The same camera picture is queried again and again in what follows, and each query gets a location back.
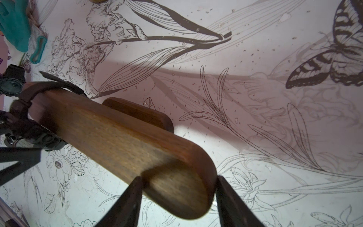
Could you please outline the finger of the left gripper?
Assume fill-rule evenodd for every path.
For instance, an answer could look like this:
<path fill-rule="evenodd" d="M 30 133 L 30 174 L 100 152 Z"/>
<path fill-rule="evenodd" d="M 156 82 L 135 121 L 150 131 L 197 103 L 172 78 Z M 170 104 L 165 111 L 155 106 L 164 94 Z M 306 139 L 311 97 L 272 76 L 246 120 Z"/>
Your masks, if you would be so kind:
<path fill-rule="evenodd" d="M 41 161 L 41 148 L 1 148 L 1 163 L 15 164 L 1 170 L 1 186 Z"/>

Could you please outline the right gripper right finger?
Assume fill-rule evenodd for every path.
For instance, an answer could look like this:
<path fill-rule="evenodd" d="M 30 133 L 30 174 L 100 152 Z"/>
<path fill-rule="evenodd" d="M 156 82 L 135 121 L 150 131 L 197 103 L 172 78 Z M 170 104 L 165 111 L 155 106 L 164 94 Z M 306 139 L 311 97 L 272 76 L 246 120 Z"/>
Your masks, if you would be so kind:
<path fill-rule="evenodd" d="M 223 176 L 217 178 L 216 202 L 222 227 L 264 227 Z"/>

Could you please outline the glass vase with plants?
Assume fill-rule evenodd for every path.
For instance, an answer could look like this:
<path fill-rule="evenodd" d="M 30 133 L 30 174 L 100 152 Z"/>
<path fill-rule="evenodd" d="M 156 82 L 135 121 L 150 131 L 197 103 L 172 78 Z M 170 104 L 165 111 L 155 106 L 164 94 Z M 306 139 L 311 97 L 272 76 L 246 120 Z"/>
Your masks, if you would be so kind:
<path fill-rule="evenodd" d="M 89 1 L 92 2 L 92 3 L 99 4 L 99 3 L 102 3 L 102 2 L 106 2 L 108 0 L 89 0 Z"/>

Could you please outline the wooden watch stand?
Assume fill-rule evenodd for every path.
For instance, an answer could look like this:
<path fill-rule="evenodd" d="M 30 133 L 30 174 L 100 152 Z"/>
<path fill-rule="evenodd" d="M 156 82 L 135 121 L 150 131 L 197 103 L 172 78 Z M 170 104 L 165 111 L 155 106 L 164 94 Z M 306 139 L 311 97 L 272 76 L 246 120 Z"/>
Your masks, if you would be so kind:
<path fill-rule="evenodd" d="M 216 167 L 197 144 L 68 90 L 36 97 L 36 117 L 61 139 L 131 183 L 171 214 L 197 219 L 210 209 Z"/>

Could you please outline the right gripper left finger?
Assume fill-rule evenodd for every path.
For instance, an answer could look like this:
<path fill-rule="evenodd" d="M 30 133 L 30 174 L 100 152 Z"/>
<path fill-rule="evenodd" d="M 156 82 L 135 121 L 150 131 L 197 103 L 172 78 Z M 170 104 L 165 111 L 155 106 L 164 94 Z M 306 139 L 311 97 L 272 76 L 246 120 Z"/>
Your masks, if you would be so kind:
<path fill-rule="evenodd" d="M 136 227 L 139 221 L 143 181 L 136 177 L 96 227 Z"/>

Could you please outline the teal white garden glove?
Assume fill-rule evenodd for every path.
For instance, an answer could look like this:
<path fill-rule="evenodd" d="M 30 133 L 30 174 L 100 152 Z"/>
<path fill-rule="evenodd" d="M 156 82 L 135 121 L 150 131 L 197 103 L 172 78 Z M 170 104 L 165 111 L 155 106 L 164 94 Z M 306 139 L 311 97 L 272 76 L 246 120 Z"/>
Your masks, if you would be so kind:
<path fill-rule="evenodd" d="M 41 61 L 47 37 L 27 14 L 29 1 L 1 1 L 1 32 L 32 64 Z"/>

